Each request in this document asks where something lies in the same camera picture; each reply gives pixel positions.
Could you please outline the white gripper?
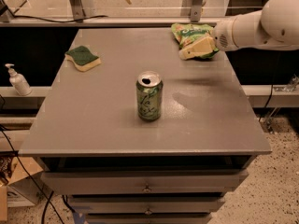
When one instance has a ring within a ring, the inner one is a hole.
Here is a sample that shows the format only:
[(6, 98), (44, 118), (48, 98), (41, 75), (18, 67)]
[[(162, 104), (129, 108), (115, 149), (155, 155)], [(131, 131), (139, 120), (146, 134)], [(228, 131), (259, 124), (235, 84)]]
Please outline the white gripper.
[(195, 40), (178, 53), (179, 58), (182, 60), (189, 60), (195, 57), (206, 58), (216, 50), (216, 47), (222, 51), (237, 50), (237, 45), (233, 39), (234, 22), (235, 19), (233, 18), (219, 21), (212, 31), (213, 38), (205, 36)]

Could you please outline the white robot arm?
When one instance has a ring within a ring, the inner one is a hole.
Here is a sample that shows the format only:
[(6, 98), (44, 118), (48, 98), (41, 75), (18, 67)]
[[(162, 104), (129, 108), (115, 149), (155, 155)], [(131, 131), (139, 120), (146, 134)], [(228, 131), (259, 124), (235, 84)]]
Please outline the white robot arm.
[(262, 10), (219, 21), (210, 34), (179, 52), (182, 60), (213, 51), (299, 49), (299, 0), (269, 0)]

